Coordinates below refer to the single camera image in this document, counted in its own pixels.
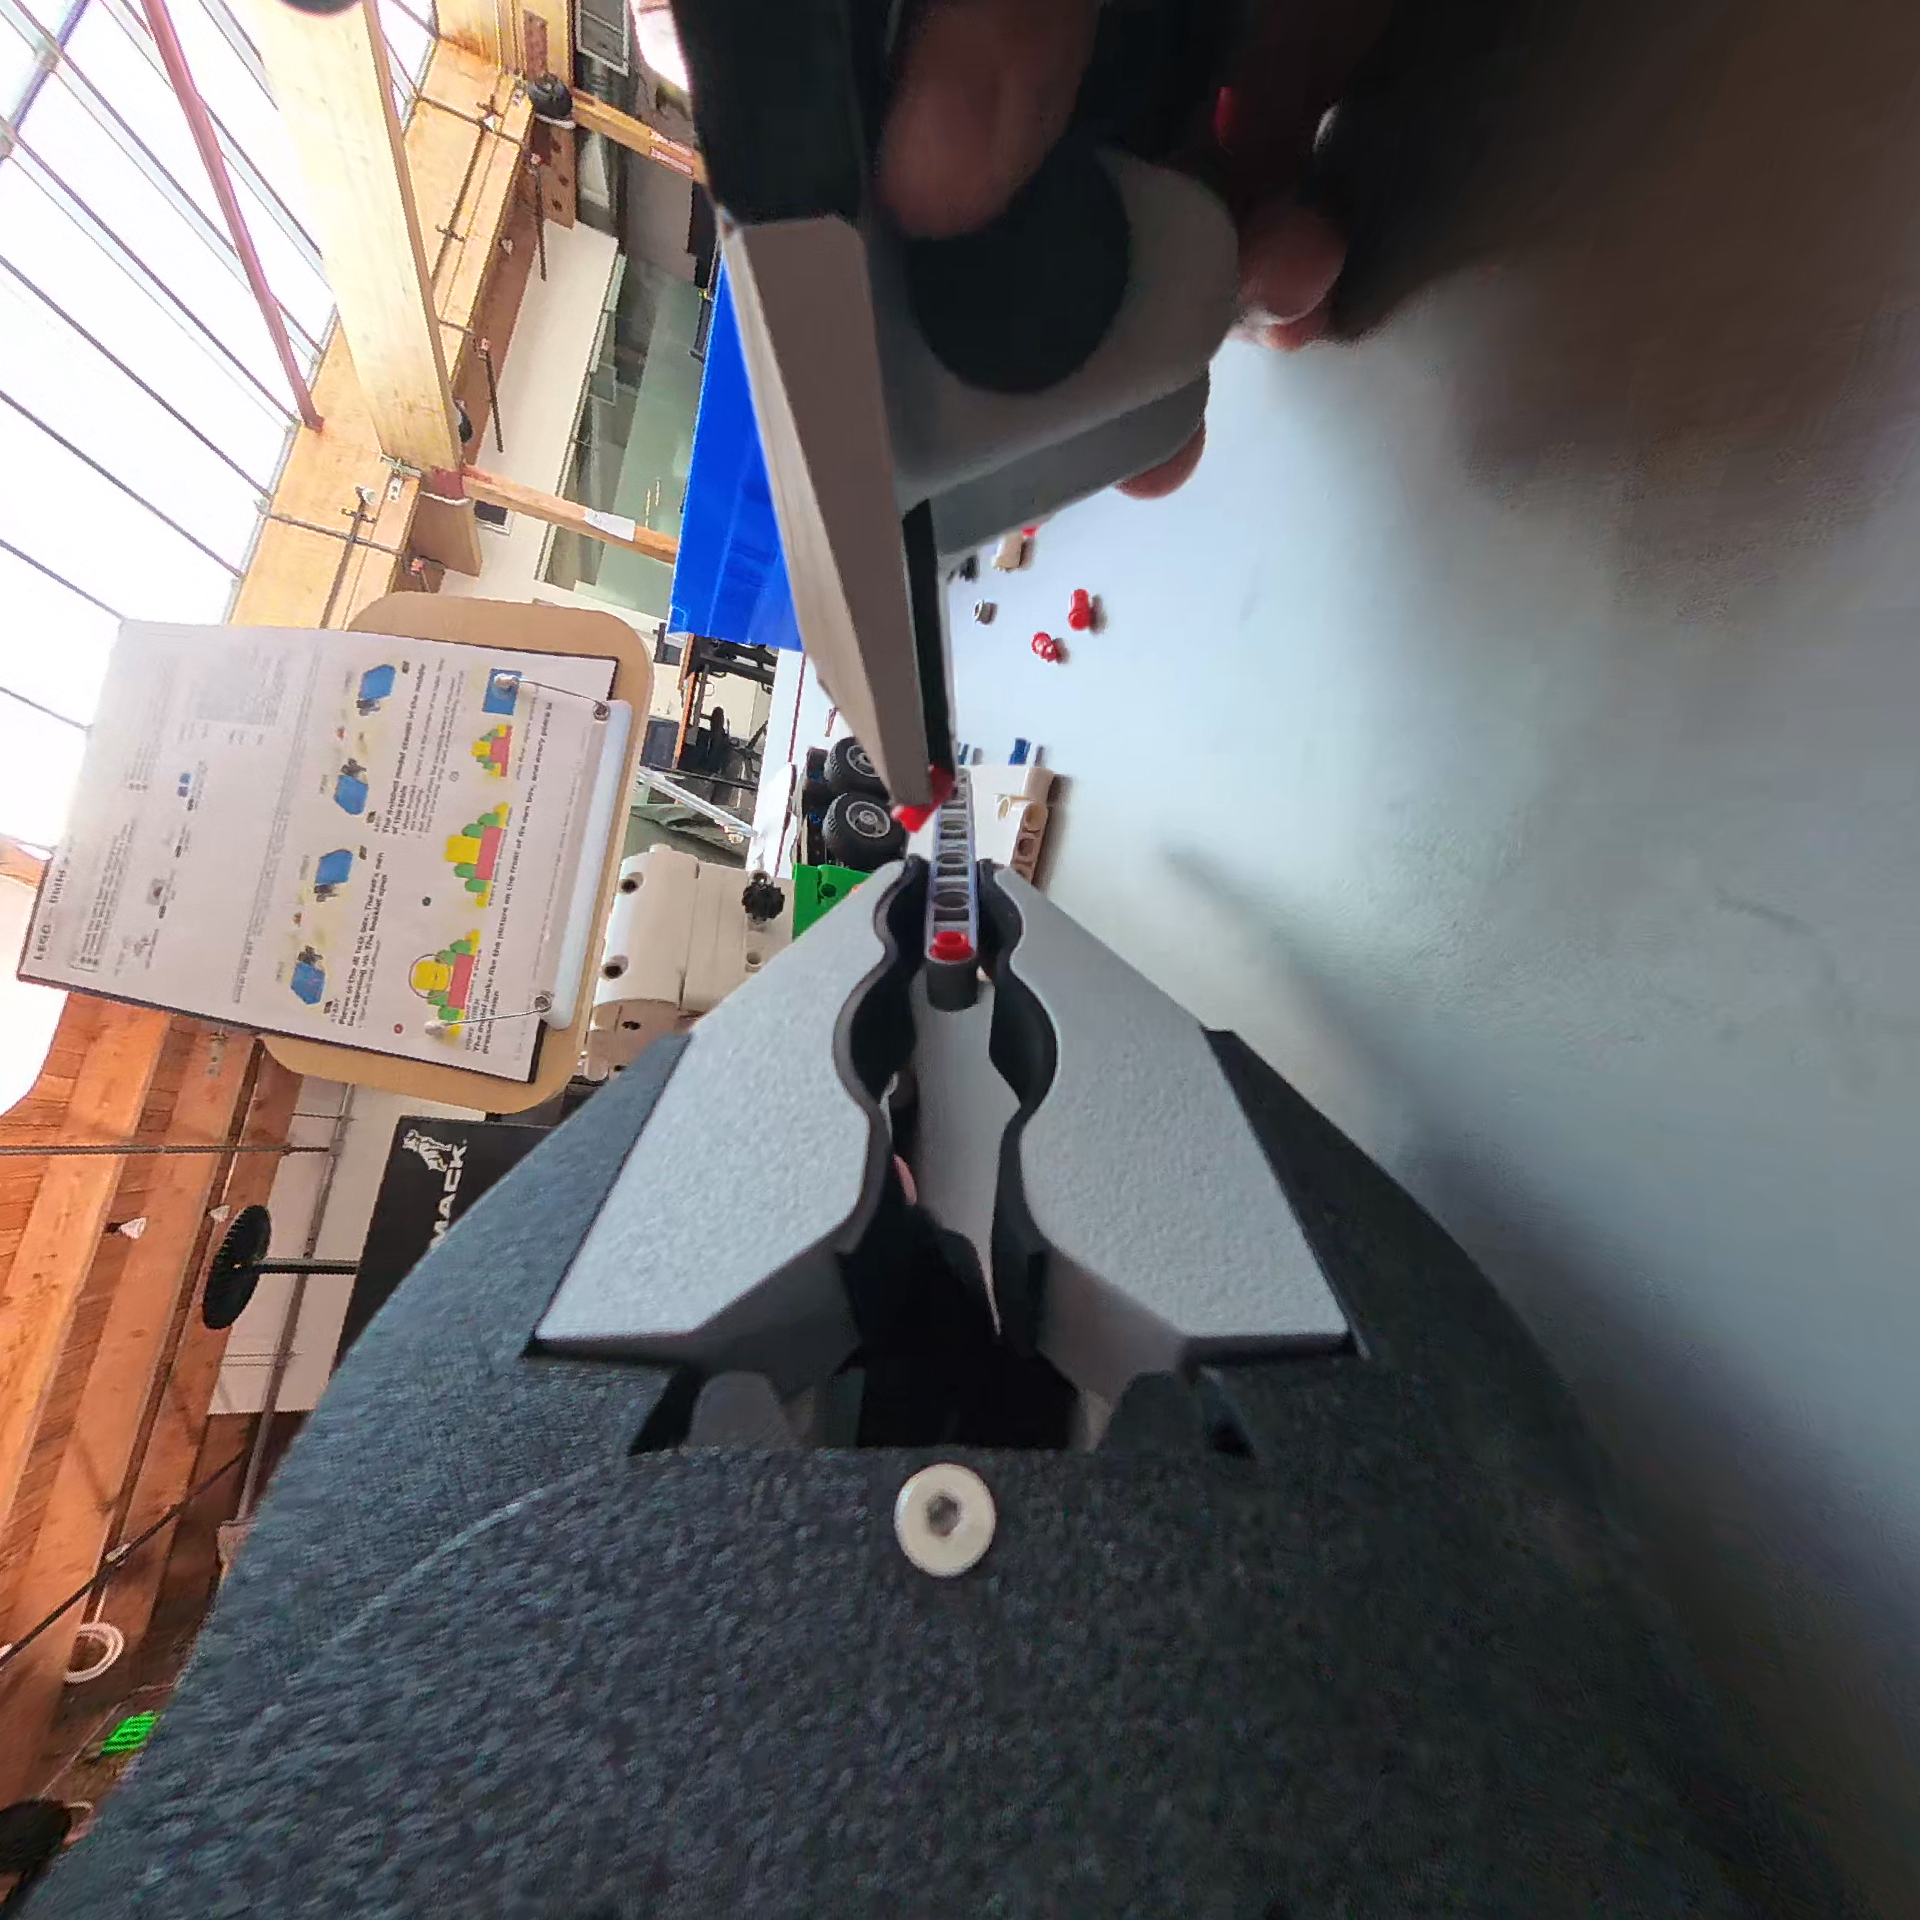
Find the blue plastic bin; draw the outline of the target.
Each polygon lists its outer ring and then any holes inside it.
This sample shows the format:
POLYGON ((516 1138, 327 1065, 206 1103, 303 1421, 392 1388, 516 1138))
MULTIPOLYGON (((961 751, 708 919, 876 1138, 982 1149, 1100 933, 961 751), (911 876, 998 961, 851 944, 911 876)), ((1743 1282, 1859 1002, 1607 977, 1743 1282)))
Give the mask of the blue plastic bin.
POLYGON ((799 654, 800 622, 723 268, 712 289, 668 629, 799 654))

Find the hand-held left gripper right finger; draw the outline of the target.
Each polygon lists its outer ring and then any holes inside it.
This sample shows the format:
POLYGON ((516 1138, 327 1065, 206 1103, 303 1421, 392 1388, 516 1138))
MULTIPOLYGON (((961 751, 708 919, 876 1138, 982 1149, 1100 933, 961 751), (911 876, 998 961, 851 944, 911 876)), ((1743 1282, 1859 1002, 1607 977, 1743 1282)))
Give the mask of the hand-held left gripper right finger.
POLYGON ((1011 870, 992 926, 1001 1330, 1079 1392, 1343 1352, 1350 1314, 1216 1045, 1180 1001, 1011 870))

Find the printed instruction sheet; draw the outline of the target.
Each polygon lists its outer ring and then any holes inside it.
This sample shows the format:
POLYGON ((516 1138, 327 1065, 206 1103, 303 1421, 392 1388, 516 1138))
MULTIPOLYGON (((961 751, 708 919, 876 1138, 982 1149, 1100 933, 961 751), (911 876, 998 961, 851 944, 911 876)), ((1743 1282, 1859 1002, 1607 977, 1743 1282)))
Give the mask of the printed instruction sheet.
POLYGON ((608 640, 131 620, 18 936, 43 990, 532 1085, 634 742, 608 640))

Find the person's right hand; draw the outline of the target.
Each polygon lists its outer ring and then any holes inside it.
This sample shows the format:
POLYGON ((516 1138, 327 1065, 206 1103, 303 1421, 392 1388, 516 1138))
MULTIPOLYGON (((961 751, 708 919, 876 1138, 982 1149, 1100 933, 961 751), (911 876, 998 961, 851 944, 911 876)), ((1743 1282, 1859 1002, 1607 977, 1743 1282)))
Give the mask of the person's right hand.
MULTIPOLYGON (((1227 66, 1190 113, 1180 164, 1235 216, 1240 336, 1296 351, 1328 336, 1350 254, 1305 188, 1314 142, 1394 7, 1235 8, 1227 66)), ((972 232, 1008 206, 1073 121, 1100 17, 1096 1, 923 7, 897 57, 878 156, 878 197, 905 232, 972 232)))

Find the black gear on rod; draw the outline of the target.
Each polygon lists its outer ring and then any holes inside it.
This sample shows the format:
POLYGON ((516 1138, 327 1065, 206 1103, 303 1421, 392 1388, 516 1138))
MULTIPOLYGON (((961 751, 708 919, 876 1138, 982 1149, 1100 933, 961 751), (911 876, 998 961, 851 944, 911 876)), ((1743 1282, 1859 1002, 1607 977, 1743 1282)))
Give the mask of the black gear on rod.
POLYGON ((200 1320, 206 1330, 230 1330, 267 1278, 354 1278, 358 1270, 359 1260, 274 1257, 272 1210, 264 1205, 243 1207, 208 1261, 200 1320))

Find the wooden clipboard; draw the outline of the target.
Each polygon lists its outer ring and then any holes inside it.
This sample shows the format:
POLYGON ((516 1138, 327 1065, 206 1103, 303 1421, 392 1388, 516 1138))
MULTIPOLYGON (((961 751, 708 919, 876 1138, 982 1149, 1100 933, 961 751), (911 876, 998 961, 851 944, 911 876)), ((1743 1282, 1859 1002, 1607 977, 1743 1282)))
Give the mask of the wooden clipboard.
POLYGON ((347 616, 354 633, 460 642, 526 656, 590 656, 614 662, 610 701, 628 718, 614 725, 619 759, 604 750, 593 789, 588 852, 575 885, 561 957, 572 964, 572 1022, 544 1025, 535 1076, 514 1081, 460 1063, 402 1060, 359 1047, 265 1034, 264 1048, 288 1072, 412 1102, 442 1102, 475 1112, 528 1112, 570 1082, 585 1052, 601 950, 617 894, 631 791, 644 712, 654 689, 652 642, 619 614, 548 602, 506 602, 443 592, 387 592, 347 616))

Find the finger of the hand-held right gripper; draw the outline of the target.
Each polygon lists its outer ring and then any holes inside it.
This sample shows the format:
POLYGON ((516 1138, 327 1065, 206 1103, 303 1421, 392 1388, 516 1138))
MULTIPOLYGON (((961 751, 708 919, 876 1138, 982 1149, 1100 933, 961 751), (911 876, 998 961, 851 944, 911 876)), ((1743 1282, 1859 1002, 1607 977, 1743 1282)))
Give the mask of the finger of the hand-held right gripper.
POLYGON ((897 452, 921 358, 905 241, 838 212, 720 207, 718 245, 802 650, 891 797, 945 800, 951 670, 943 613, 918 610, 927 493, 897 452))

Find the white lego panel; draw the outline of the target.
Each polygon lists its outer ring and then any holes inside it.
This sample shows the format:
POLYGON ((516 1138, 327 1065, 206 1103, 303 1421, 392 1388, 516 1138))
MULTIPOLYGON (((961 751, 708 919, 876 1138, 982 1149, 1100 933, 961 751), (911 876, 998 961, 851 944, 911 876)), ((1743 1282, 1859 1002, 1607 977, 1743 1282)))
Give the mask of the white lego panel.
POLYGON ((1055 770, 1032 759, 967 768, 975 858, 1040 888, 1056 784, 1055 770))

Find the long grey lego beam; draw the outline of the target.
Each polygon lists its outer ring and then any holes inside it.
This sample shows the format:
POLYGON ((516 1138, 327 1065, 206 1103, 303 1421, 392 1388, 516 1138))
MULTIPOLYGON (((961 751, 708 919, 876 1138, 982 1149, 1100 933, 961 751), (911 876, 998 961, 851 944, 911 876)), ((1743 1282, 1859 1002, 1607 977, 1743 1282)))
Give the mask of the long grey lego beam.
POLYGON ((978 908, 978 861, 972 848, 969 773, 956 773, 950 801, 914 834, 913 848, 927 864, 923 967, 921 983, 929 1007, 959 1014, 977 1002, 985 950, 978 908), (929 940, 937 927, 962 927, 977 957, 962 967, 939 967, 929 960, 929 940))

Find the person's right forearm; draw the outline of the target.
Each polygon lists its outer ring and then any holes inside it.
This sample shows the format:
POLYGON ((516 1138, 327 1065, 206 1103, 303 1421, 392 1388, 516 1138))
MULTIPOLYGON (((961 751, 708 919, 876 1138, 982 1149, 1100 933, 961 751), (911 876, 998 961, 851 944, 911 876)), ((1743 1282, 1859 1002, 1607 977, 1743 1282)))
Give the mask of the person's right forearm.
POLYGON ((1312 153, 1356 342, 1466 271, 1800 318, 1911 245, 1915 4, 1394 4, 1312 153))

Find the white green lego truck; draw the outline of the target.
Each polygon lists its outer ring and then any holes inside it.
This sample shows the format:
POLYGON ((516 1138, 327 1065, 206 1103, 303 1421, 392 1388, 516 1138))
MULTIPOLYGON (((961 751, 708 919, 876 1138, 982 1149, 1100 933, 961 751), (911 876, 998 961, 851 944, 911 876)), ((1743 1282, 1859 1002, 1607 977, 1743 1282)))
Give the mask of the white green lego truck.
POLYGON ((905 829, 872 754, 840 735, 788 770, 774 845, 718 801, 720 778, 648 775, 595 977, 579 1076, 606 1082, 724 997, 902 857, 905 829))

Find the black cardboard box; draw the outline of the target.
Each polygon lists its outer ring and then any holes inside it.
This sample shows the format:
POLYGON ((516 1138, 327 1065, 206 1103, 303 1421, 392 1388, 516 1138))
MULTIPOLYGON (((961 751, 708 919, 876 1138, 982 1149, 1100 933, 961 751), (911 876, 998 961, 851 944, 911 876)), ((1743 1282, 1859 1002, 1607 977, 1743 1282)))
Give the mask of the black cardboard box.
POLYGON ((337 1360, 347 1354, 414 1266, 548 1130, 522 1120, 398 1118, 353 1274, 337 1360))

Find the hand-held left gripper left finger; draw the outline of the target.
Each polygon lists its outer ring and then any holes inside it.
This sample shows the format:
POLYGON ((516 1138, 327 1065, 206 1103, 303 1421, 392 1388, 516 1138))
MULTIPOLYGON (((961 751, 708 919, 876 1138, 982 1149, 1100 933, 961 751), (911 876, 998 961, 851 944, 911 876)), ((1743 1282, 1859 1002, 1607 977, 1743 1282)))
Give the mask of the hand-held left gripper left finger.
POLYGON ((851 1449, 923 1316, 911 1065, 923 866, 894 861, 698 1022, 535 1324, 688 1392, 692 1444, 851 1449))

